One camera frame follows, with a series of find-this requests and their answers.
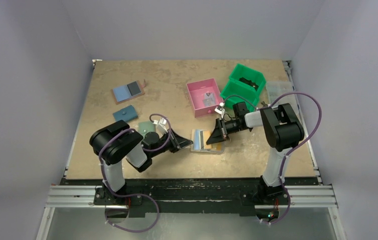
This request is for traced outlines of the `beige card holder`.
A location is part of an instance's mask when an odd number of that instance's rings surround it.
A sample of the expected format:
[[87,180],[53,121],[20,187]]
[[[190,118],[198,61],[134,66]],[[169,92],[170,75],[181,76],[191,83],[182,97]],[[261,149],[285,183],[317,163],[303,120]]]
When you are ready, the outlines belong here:
[[192,130],[192,141],[190,150],[192,152],[198,153],[208,153],[208,154],[222,154],[224,153],[225,147],[223,143],[213,143],[207,144],[207,140],[211,136],[211,131],[204,129],[193,129]]

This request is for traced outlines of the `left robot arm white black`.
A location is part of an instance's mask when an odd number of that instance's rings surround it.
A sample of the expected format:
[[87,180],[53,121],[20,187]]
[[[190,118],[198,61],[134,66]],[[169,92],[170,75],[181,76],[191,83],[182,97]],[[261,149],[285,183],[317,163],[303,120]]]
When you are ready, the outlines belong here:
[[163,130],[161,134],[156,129],[138,132],[120,120],[94,132],[89,144],[100,158],[106,198],[118,205],[126,197],[123,159],[127,159],[141,173],[152,165],[153,157],[165,152],[176,153],[193,145],[193,141],[178,135],[171,128]]

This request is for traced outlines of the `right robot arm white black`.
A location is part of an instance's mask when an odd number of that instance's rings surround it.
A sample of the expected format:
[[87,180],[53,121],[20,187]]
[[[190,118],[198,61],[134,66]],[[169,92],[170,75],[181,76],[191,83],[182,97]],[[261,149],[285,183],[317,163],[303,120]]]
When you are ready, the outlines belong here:
[[225,113],[221,106],[216,108],[216,112],[221,113],[221,117],[216,119],[215,128],[206,141],[208,145],[228,141],[229,135],[233,133],[263,127],[270,153],[252,198],[265,204],[272,202],[284,192],[284,175],[290,151],[304,139],[304,130],[293,108],[285,103],[249,111],[245,102],[239,102],[233,105],[234,117],[229,121],[224,119]]

